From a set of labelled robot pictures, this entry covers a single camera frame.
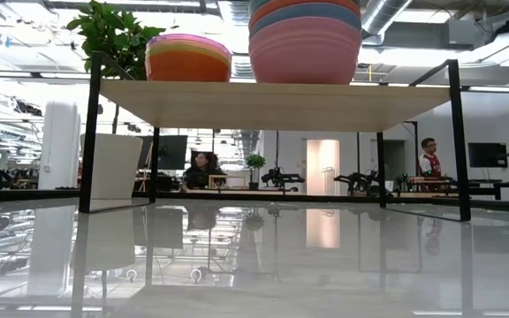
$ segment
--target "air duct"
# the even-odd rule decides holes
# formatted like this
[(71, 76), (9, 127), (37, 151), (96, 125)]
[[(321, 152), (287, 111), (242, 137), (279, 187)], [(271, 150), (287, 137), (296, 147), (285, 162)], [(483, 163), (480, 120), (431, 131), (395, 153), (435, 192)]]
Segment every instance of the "air duct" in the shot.
[(363, 38), (382, 34), (413, 0), (370, 0), (362, 15)]

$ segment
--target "plastic bowl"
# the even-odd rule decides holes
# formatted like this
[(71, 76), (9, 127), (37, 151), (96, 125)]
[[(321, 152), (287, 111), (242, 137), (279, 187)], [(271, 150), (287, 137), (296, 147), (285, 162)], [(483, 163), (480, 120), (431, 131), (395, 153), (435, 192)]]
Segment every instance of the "plastic bowl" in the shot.
[(173, 51), (173, 50), (192, 51), (192, 52), (202, 53), (202, 54), (208, 55), (210, 57), (217, 58), (220, 61), (222, 61), (223, 63), (226, 63), (228, 65), (231, 64), (231, 57), (224, 57), (218, 51), (214, 51), (213, 49), (203, 48), (203, 47), (199, 47), (199, 46), (186, 45), (183, 43), (171, 43), (171, 44), (162, 45), (162, 46), (158, 46), (158, 47), (148, 48), (145, 53), (146, 53), (146, 57), (152, 57), (154, 55), (161, 54), (161, 53), (164, 53), (167, 51)]
[(286, 45), (269, 46), (250, 58), (257, 82), (348, 84), (354, 76), (359, 50), (355, 44), (299, 38)]
[(262, 18), (250, 30), (249, 39), (265, 27), (286, 19), (317, 17), (336, 19), (361, 31), (361, 19), (351, 10), (336, 4), (297, 4), (272, 12)]
[(253, 12), (250, 20), (248, 21), (248, 28), (250, 29), (256, 22), (260, 19), (264, 18), (268, 14), (296, 4), (307, 4), (307, 3), (327, 3), (327, 4), (337, 4), (347, 9), (353, 11), (358, 17), (361, 16), (361, 9), (359, 6), (353, 2), (352, 0), (280, 0), (280, 1), (268, 1), (266, 4), (263, 4), (258, 10)]
[(282, 20), (265, 27), (250, 40), (249, 53), (253, 54), (272, 43), (304, 36), (337, 39), (340, 42), (361, 42), (361, 33), (339, 20), (303, 17)]
[(147, 52), (154, 52), (161, 48), (166, 48), (166, 47), (175, 46), (175, 45), (176, 46), (187, 46), (187, 47), (191, 47), (191, 48), (206, 49), (206, 50), (209, 50), (209, 51), (211, 51), (225, 59), (231, 59), (231, 57), (232, 57), (231, 52), (229, 52), (228, 50), (223, 51), (220, 48), (214, 47), (207, 43), (194, 42), (194, 41), (189, 41), (189, 40), (168, 40), (168, 41), (157, 42), (153, 45), (149, 45), (147, 47)]
[[(248, 6), (248, 12), (250, 15), (253, 15), (253, 13), (258, 11), (263, 5), (275, 2), (282, 2), (282, 0), (251, 0)], [(351, 0), (351, 2), (361, 8), (361, 0)]]
[(148, 80), (228, 82), (231, 68), (221, 60), (193, 51), (166, 51), (147, 58)]
[(148, 41), (147, 48), (148, 48), (148, 46), (152, 46), (157, 42), (162, 42), (162, 41), (167, 41), (167, 40), (188, 40), (188, 41), (192, 41), (192, 42), (201, 42), (201, 43), (205, 43), (205, 44), (214, 46), (214, 47), (222, 50), (223, 52), (227, 52), (229, 55), (231, 54), (231, 52), (223, 44), (221, 44), (217, 41), (211, 40), (207, 37), (193, 35), (193, 34), (158, 35), (158, 36), (155, 36), (154, 38), (152, 38), (150, 41)]

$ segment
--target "blue bowl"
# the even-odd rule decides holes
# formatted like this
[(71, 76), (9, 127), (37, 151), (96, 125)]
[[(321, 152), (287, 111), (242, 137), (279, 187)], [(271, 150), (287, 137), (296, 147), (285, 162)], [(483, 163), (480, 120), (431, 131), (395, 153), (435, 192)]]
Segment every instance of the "blue bowl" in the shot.
[(323, 17), (336, 19), (356, 28), (359, 32), (362, 28), (361, 19), (353, 11), (346, 7), (327, 3), (297, 4), (278, 9), (256, 22), (256, 24), (254, 24), (251, 28), (248, 38), (252, 38), (257, 32), (271, 24), (285, 19), (301, 17)]

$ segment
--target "white floor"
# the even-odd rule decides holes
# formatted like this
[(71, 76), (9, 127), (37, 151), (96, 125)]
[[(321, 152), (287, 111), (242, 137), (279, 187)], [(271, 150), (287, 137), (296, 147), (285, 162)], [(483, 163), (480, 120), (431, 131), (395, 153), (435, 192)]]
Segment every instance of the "white floor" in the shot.
[(395, 211), (458, 216), (426, 205), (73, 205), (0, 205), (0, 236), (26, 234), (0, 244), (0, 267), (29, 261), (0, 275), (0, 317), (509, 317), (506, 212), (458, 223)]

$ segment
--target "wooden tabletop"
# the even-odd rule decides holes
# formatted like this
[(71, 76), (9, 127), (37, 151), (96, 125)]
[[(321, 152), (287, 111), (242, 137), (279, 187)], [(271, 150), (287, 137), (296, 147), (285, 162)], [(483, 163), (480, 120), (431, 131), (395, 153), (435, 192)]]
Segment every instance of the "wooden tabletop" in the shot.
[(155, 127), (381, 132), (449, 101), (446, 87), (102, 79), (101, 94)]

